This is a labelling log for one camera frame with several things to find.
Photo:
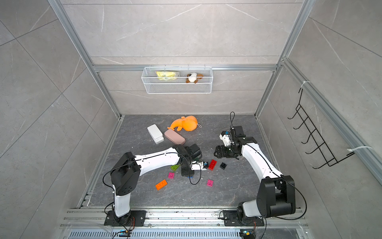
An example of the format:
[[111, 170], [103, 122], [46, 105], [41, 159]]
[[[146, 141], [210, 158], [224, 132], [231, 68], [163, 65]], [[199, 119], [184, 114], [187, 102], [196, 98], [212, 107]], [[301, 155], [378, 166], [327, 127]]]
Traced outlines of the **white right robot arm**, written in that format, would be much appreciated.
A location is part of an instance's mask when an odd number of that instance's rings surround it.
[[237, 219], [244, 224], [255, 218], [269, 218], [295, 213], [295, 187], [290, 176], [277, 170], [261, 151], [256, 140], [244, 134], [241, 126], [233, 126], [219, 135], [223, 145], [215, 148], [217, 158], [244, 157], [259, 178], [257, 198], [237, 207]]

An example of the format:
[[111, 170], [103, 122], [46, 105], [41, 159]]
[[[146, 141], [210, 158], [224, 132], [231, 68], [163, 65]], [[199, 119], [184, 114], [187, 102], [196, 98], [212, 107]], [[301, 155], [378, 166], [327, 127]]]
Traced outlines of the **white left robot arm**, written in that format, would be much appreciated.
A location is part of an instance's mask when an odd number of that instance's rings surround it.
[[145, 210], [131, 209], [131, 194], [137, 188], [141, 178], [157, 169], [178, 165], [182, 176], [191, 178], [196, 170], [203, 170], [202, 151], [196, 145], [174, 145], [168, 149], [146, 155], [134, 155], [127, 152], [122, 155], [114, 167], [105, 176], [110, 183], [102, 182], [112, 189], [111, 210], [106, 213], [105, 226], [142, 227], [146, 217]]

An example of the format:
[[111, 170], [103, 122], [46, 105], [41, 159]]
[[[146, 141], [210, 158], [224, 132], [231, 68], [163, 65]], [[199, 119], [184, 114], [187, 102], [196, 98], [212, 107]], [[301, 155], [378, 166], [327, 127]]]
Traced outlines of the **light green lego brick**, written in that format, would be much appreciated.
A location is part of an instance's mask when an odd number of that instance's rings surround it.
[[178, 169], [179, 167], [180, 167], [179, 164], [170, 166], [171, 170], [173, 170], [174, 172], [177, 171], [177, 169]]

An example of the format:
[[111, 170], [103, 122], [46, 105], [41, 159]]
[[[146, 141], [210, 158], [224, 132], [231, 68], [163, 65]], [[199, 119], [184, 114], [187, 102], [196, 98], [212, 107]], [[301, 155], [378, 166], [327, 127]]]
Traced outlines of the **red lego brick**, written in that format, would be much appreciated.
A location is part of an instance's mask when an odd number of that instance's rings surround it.
[[209, 170], [213, 171], [215, 166], [217, 164], [217, 161], [216, 160], [212, 160], [210, 163], [209, 163]]

